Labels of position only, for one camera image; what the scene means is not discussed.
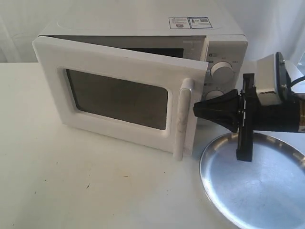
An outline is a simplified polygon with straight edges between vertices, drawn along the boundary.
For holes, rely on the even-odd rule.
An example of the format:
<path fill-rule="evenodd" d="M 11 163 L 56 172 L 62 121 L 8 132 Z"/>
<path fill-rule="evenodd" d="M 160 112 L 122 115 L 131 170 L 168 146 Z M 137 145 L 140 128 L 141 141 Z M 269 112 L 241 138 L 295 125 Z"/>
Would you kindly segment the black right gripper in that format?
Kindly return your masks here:
<path fill-rule="evenodd" d="M 305 132 L 305 100 L 294 92 L 280 104 L 260 104 L 254 86 L 254 74 L 243 74 L 243 122 L 239 127 L 240 95 L 233 89 L 210 100 L 197 102 L 193 106 L 196 117 L 219 124 L 233 133 L 238 132 L 236 158 L 251 162 L 253 159 L 254 131 Z"/>

